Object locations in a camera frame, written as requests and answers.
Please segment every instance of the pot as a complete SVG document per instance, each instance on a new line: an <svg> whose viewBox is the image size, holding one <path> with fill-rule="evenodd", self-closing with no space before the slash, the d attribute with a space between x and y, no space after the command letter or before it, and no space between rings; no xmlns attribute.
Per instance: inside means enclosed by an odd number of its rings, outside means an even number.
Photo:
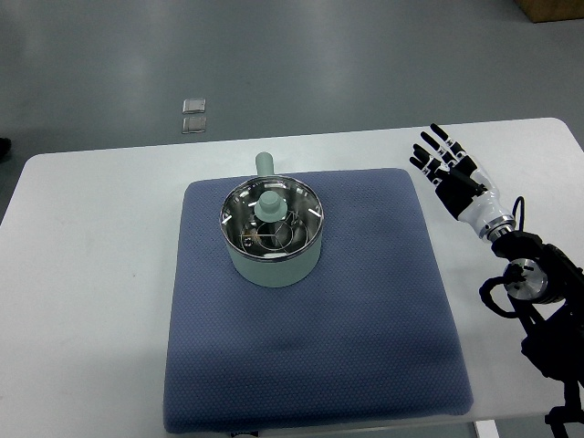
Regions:
<svg viewBox="0 0 584 438"><path fill-rule="evenodd" d="M264 287L289 286L320 257L322 203L303 182L274 175L267 152L255 157L257 177L235 187L221 209L221 230L235 269Z"/></svg>

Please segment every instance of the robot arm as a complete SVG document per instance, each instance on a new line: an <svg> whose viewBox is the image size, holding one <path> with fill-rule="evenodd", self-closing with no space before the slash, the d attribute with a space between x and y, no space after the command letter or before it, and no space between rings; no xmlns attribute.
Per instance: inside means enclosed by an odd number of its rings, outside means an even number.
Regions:
<svg viewBox="0 0 584 438"><path fill-rule="evenodd" d="M544 244L538 235L523 231L524 214L516 230L513 213L499 202L499 191L485 170L466 154L462 146L440 127L431 129L443 144L430 134L422 138L433 153L413 145L410 162L435 186L435 191L450 214L471 225L496 256L509 264L502 276L490 278L479 289L488 308L504 318L518 318L526 331L522 352L551 379L565 385L566 405L552 409L546 416L554 436L567 437L564 423L583 422L579 385L584 387L584 275L558 248ZM500 308L491 291L503 285L514 312ZM565 299L550 318L539 315L533 304L548 304Z"/></svg>

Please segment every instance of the blue mat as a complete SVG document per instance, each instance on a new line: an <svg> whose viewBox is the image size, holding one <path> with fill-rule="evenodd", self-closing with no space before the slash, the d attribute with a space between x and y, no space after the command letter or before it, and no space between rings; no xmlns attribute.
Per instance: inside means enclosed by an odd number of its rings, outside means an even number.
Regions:
<svg viewBox="0 0 584 438"><path fill-rule="evenodd" d="M295 285L234 269L219 226L245 178L184 196L164 389L170 433L434 414L473 398L422 210L406 171L290 175L318 194L322 253Z"/></svg>

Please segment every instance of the white table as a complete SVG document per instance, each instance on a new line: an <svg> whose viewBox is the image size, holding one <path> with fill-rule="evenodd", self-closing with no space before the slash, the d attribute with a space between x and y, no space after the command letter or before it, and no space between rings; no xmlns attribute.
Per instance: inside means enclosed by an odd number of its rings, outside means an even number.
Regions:
<svg viewBox="0 0 584 438"><path fill-rule="evenodd" d="M559 120L446 130L489 171L509 208L527 198L526 231L584 264L584 153ZM547 412L562 385L520 354L516 320L481 303L497 259L457 223L408 163L423 128L39 155L0 226L0 434L162 437L162 390L183 193L197 180L397 167L412 176L454 313L474 393L464 417L365 422L267 435L465 422ZM499 302L506 303L499 291ZM543 307L546 315L554 308Z"/></svg>

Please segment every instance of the cardboard box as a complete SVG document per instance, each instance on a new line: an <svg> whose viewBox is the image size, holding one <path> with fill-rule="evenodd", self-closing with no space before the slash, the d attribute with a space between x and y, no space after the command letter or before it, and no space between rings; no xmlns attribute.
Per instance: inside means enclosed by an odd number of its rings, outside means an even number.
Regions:
<svg viewBox="0 0 584 438"><path fill-rule="evenodd" d="M534 23L584 18L584 0L515 0Z"/></svg>

